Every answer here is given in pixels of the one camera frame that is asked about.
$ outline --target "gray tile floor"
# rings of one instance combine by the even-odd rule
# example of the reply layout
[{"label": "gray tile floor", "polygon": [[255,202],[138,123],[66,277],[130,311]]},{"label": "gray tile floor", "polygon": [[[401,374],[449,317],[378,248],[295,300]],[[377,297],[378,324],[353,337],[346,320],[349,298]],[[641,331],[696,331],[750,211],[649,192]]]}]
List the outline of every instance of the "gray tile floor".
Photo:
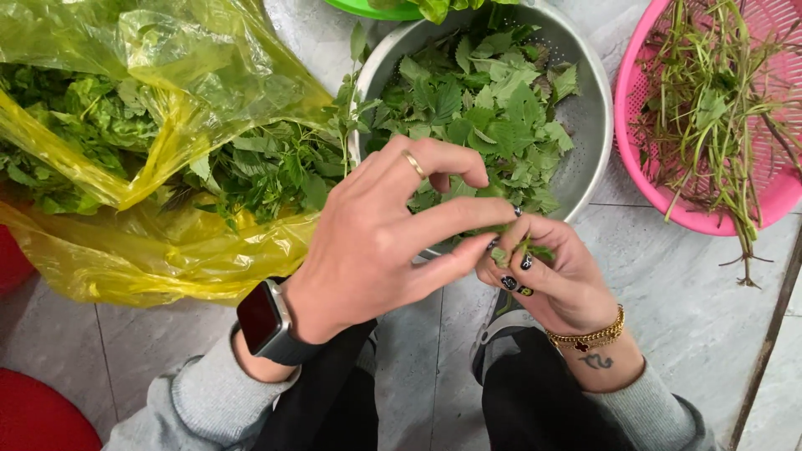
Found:
[{"label": "gray tile floor", "polygon": [[[610,73],[647,0],[550,0],[588,37]],[[319,0],[265,2],[279,37],[330,90],[350,70],[354,16]],[[376,40],[392,24],[365,21]],[[733,238],[663,223],[617,156],[576,223],[628,324],[676,393],[692,400],[728,443],[763,345],[802,216],[765,230],[755,249],[762,290],[735,285]],[[480,388],[468,349],[495,291],[470,275],[379,324],[376,395],[381,449],[488,449]],[[802,285],[795,290],[739,449],[792,451],[802,434]],[[203,353],[234,319],[233,309],[193,301],[146,311],[78,304],[38,277],[0,299],[0,366],[30,374],[77,405],[106,440],[118,420],[145,402],[149,381]]]}]

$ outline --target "gold bracelet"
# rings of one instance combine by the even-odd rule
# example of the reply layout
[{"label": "gold bracelet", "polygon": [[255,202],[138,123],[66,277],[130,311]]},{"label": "gold bracelet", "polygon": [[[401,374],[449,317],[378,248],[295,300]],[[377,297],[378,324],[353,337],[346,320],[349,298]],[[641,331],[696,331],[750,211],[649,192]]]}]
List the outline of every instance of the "gold bracelet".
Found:
[{"label": "gold bracelet", "polygon": [[624,307],[618,304],[618,317],[608,327],[588,335],[557,335],[546,331],[549,342],[554,347],[572,348],[579,352],[587,352],[596,347],[615,343],[624,331]]}]

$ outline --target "gray sweatshirt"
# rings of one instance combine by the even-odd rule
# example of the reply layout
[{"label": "gray sweatshirt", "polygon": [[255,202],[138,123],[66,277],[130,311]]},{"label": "gray sweatshirt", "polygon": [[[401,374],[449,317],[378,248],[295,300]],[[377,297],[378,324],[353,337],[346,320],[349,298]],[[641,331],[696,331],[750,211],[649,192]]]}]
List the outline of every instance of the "gray sweatshirt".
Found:
[{"label": "gray sweatshirt", "polygon": [[[222,451],[250,449],[269,409],[293,386],[263,384],[240,368],[231,334],[206,356],[192,357],[151,382],[148,403],[111,431],[105,451]],[[586,395],[621,425],[639,450],[720,449],[699,411],[672,395],[648,364],[641,377],[615,393]]]}]

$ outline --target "pink plastic basket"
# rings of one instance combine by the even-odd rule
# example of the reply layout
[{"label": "pink plastic basket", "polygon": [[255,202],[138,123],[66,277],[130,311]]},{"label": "pink plastic basket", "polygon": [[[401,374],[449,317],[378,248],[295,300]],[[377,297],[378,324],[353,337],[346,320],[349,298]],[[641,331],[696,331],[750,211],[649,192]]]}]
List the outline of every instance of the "pink plastic basket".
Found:
[{"label": "pink plastic basket", "polygon": [[[674,194],[664,187],[655,188],[642,172],[639,141],[630,124],[636,122],[647,94],[647,79],[638,61],[654,56],[654,51],[645,47],[643,43],[653,28],[659,30],[667,28],[666,23],[660,23],[658,20],[662,12],[670,6],[671,1],[653,0],[646,8],[621,62],[614,101],[615,136],[624,166],[646,199],[662,213],[668,210]],[[784,34],[791,29],[797,19],[802,18],[802,0],[743,1],[745,2],[742,8],[743,17],[751,35],[758,39],[765,38],[769,33]],[[802,45],[802,26],[794,30],[788,41]],[[784,52],[770,59],[768,64],[781,79],[791,85],[802,86],[801,57]],[[794,127],[802,129],[800,110],[780,113],[779,119],[789,121]],[[799,173],[787,161],[788,157],[783,155],[782,151],[775,152],[772,166],[772,138],[762,121],[755,122],[755,132],[752,135],[755,137],[752,141],[755,149],[755,189],[763,210],[763,226],[768,227],[791,211],[802,198],[802,183]],[[680,198],[671,210],[670,219],[702,234],[735,235],[735,227],[729,217],[725,216],[721,221],[717,214],[693,212],[689,211],[689,208],[690,205]]]}]

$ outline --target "tattoo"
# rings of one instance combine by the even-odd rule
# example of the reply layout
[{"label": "tattoo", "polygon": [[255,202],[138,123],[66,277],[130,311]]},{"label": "tattoo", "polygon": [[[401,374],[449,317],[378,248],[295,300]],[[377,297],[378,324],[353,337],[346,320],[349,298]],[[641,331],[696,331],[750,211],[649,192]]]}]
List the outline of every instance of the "tattoo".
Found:
[{"label": "tattoo", "polygon": [[580,357],[577,360],[584,360],[585,364],[587,364],[589,367],[593,368],[594,370],[607,369],[607,368],[610,368],[610,367],[613,366],[613,359],[611,359],[610,357],[607,357],[607,359],[602,361],[602,356],[600,356],[599,354],[591,354],[591,355],[589,355],[587,357]]}]

